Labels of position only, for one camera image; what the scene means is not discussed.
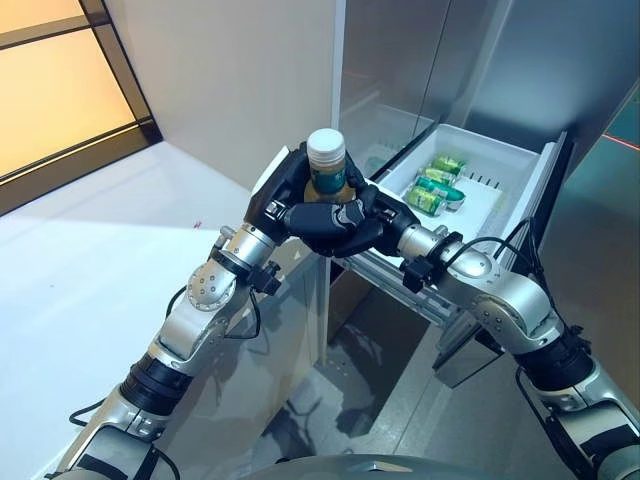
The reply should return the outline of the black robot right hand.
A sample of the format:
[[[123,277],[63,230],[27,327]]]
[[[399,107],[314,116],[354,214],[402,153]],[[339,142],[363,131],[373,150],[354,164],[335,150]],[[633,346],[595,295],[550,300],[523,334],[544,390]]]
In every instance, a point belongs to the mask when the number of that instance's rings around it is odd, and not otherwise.
[[[332,219],[342,222],[342,233],[305,234],[300,239],[314,252],[335,258],[350,257],[370,248],[398,257],[402,235],[419,223],[405,203],[381,192],[370,200],[362,197],[340,206]]]

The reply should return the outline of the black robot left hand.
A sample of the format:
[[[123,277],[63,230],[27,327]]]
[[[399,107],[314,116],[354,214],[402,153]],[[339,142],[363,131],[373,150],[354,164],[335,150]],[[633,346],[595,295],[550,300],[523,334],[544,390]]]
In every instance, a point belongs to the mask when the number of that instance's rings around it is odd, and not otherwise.
[[[350,157],[346,158],[346,182],[355,198],[344,204],[307,202],[304,192],[311,179],[306,144],[264,171],[255,186],[244,221],[280,244],[289,237],[318,241],[332,247],[354,241],[367,244],[382,235],[375,218],[378,189],[367,183]]]

